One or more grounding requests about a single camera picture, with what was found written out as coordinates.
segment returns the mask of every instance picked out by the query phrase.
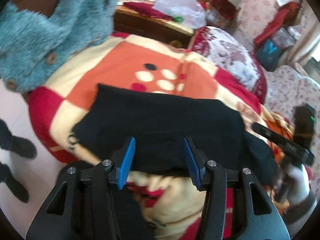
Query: wooden dresser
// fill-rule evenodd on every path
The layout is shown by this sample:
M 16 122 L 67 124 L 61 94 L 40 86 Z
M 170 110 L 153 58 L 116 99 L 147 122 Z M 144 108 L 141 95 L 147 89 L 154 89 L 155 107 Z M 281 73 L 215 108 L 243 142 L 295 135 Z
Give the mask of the wooden dresser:
M 120 0 L 119 2 L 128 1 L 142 2 L 141 0 Z M 129 9 L 123 5 L 118 5 L 116 7 L 114 25 L 115 31 L 136 34 L 184 49 L 188 47 L 194 34 L 193 29 L 185 27 L 177 22 L 144 17 L 135 10 Z

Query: black dot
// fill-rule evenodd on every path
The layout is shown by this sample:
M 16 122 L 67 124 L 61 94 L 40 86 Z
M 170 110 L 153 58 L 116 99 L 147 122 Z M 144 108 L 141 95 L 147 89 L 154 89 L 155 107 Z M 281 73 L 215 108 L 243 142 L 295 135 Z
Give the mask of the black dot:
M 144 64 L 144 67 L 145 67 L 146 69 L 148 69 L 148 70 L 157 70 L 156 65 L 153 65 L 153 64 L 151 64 L 151 63 L 145 63 L 145 64 Z

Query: plastic bag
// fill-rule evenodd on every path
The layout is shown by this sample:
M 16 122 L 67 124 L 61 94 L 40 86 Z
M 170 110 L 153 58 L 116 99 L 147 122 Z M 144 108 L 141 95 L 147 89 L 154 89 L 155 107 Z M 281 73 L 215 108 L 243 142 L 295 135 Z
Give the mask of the plastic bag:
M 279 49 L 286 49 L 296 42 L 295 39 L 284 28 L 281 28 L 279 31 L 277 31 L 272 36 L 271 40 Z
M 207 10 L 207 21 L 210 26 L 218 27 L 220 29 L 225 29 L 230 22 L 223 17 L 216 8 L 211 8 Z
M 166 15 L 182 17 L 182 25 L 199 29 L 206 26 L 205 11 L 196 0 L 157 0 L 153 9 Z
M 306 17 L 302 16 L 300 24 L 296 26 L 290 26 L 288 32 L 296 39 L 300 39 L 301 33 L 306 26 Z
M 271 40 L 267 40 L 258 50 L 256 58 L 265 70 L 272 72 L 276 69 L 281 53 L 280 48 Z

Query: pillow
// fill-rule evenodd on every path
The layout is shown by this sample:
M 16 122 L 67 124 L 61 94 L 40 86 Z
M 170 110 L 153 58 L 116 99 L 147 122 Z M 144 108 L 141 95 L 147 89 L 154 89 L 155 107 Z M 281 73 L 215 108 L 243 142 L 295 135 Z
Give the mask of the pillow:
M 259 72 L 259 79 L 257 80 L 252 90 L 252 93 L 258 98 L 260 104 L 263 105 L 266 99 L 266 93 L 267 93 L 266 77 L 262 70 L 262 66 L 259 64 L 259 61 L 256 59 L 256 57 L 253 54 L 250 54 L 250 57 L 252 58 L 253 63 Z
M 188 48 L 231 73 L 248 91 L 254 90 L 261 72 L 247 49 L 229 33 L 215 27 L 202 27 Z

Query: white floor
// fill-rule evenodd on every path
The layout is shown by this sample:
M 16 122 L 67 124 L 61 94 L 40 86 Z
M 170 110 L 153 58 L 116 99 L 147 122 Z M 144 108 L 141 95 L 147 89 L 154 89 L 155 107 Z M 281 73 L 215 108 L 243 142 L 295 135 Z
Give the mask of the white floor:
M 7 91 L 2 81 L 0 118 L 5 120 L 14 135 L 31 140 L 38 151 L 36 159 L 27 160 L 0 149 L 0 162 L 9 165 L 14 177 L 29 192 L 29 202 L 25 204 L 11 193 L 5 183 L 0 184 L 0 207 L 15 229 L 25 238 L 33 218 L 53 188 L 63 164 L 58 162 L 35 136 L 29 121 L 28 107 L 23 98 L 19 94 Z

